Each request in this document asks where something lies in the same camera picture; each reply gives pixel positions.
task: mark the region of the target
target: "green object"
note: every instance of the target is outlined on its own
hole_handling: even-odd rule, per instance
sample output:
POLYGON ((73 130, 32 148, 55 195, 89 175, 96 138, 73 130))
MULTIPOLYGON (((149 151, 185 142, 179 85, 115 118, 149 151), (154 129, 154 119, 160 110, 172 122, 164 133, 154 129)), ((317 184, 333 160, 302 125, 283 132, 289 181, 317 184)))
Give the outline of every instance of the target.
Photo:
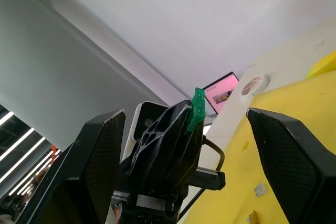
POLYGON ((195 95, 191 100, 192 110, 188 115, 188 127, 189 132, 193 132, 201 121, 205 119, 205 93, 203 89, 196 88, 195 95))

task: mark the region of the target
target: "computer monitor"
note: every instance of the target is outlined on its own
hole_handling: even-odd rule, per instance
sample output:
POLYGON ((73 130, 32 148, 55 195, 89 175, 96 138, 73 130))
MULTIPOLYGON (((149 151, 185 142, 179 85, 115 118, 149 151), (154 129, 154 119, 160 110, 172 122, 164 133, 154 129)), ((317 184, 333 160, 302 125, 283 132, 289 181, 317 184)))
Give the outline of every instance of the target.
POLYGON ((235 74, 230 72, 204 88, 205 98, 217 114, 224 107, 238 82, 235 74))
POLYGON ((55 160, 16 224, 105 223, 117 182, 123 110, 87 122, 55 160))

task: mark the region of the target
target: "yellow table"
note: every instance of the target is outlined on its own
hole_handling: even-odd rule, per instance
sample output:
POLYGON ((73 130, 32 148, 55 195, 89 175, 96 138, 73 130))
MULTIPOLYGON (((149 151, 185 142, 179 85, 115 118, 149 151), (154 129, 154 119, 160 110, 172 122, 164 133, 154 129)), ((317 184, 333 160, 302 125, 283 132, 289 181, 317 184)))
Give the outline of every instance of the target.
MULTIPOLYGON (((336 153, 336 71, 258 95, 251 107, 301 120, 327 149, 336 153)), ((261 224, 288 223, 264 175, 246 118, 226 147, 225 155, 222 171, 226 187, 222 191, 206 191, 185 223, 247 223, 254 210, 261 224), (256 197, 254 189, 261 182, 265 183, 267 194, 256 197)))

